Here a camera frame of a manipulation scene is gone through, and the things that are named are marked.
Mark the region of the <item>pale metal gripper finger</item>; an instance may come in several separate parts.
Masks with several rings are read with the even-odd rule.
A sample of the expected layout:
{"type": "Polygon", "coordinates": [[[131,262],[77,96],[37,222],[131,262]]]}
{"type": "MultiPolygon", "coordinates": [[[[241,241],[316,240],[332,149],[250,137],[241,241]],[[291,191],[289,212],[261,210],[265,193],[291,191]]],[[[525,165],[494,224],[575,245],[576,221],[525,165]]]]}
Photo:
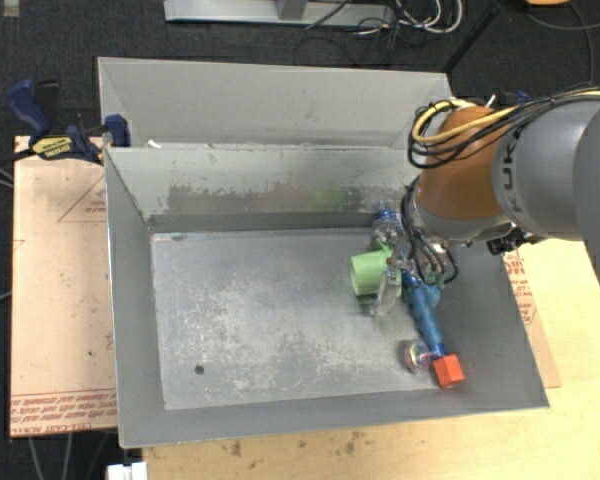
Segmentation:
{"type": "Polygon", "coordinates": [[[389,314],[402,293],[401,271],[387,269],[383,273],[381,283],[381,313],[389,314]]]}
{"type": "Polygon", "coordinates": [[[399,295],[398,270],[395,268],[393,252],[390,248],[381,248],[374,254],[372,273],[376,278],[377,289],[370,314],[373,317],[384,317],[394,308],[399,295]]]}

